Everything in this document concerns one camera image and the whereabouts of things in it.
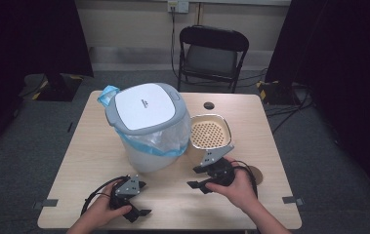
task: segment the hand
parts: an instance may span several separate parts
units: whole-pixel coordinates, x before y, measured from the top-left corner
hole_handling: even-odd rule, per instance
[[[230,161],[234,167],[239,166],[237,162],[234,162],[234,159],[228,156],[224,158]],[[206,183],[206,187],[213,192],[226,196],[235,207],[244,211],[244,208],[249,206],[248,204],[258,202],[258,199],[252,188],[252,183],[248,174],[242,169],[236,169],[234,172],[235,179],[230,186],[226,187],[209,182]]]
[[[67,233],[90,233],[93,230],[108,224],[112,219],[125,215],[132,207],[124,206],[117,210],[109,207],[109,195],[117,181],[107,185],[93,205],[81,215],[80,218],[68,229]]]

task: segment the gray carpet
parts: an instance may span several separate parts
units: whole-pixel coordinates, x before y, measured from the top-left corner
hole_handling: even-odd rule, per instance
[[[244,71],[241,77],[260,74]],[[36,87],[40,78],[27,77],[26,89]],[[258,94],[253,84],[260,78],[241,81],[236,92]],[[106,85],[125,89],[147,82],[176,87],[172,71],[100,71],[85,78],[73,102],[24,100],[0,136],[0,233],[64,233],[38,228],[40,211],[32,206],[47,198],[89,93]],[[182,92],[228,93],[226,85],[215,86],[183,85]],[[304,98],[305,90],[298,90],[298,96]],[[286,107],[265,105],[267,114]],[[268,117],[271,128],[287,115]],[[315,106],[294,114],[274,138],[294,196],[305,201],[299,206],[303,226],[294,233],[370,233],[370,180],[335,144],[329,123]]]

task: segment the chair backrest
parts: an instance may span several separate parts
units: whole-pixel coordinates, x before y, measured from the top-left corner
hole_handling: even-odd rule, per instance
[[[183,43],[227,51],[246,52],[249,49],[248,39],[240,32],[204,25],[184,28],[180,34]]]

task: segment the wooden table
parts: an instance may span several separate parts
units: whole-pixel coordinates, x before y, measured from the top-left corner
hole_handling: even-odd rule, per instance
[[[63,158],[48,199],[58,199],[55,207],[44,207],[38,219],[41,228],[69,228],[80,216],[84,199],[106,181],[136,175],[128,163],[118,134],[105,118],[97,102],[101,92],[92,92]],[[273,140],[261,101],[254,95],[182,93],[190,116],[219,114],[230,128],[235,146],[229,155],[260,169],[264,181],[258,186],[264,206],[289,229],[302,225],[295,203],[284,204],[292,196],[284,168]],[[207,110],[206,101],[215,104]],[[103,229],[124,230],[250,230],[256,229],[246,214],[219,194],[203,194],[186,182],[201,181],[206,175],[193,172],[186,153],[160,171],[140,174],[147,183],[139,196],[131,199],[139,210],[150,209],[146,217],[130,223],[114,219]]]

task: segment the chair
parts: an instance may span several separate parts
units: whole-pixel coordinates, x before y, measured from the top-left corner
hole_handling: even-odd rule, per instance
[[[243,34],[234,30],[194,25],[181,31],[180,44],[178,91],[184,75],[186,80],[187,76],[192,76],[227,82],[229,88],[233,85],[232,92],[235,92],[249,48],[249,41]]]

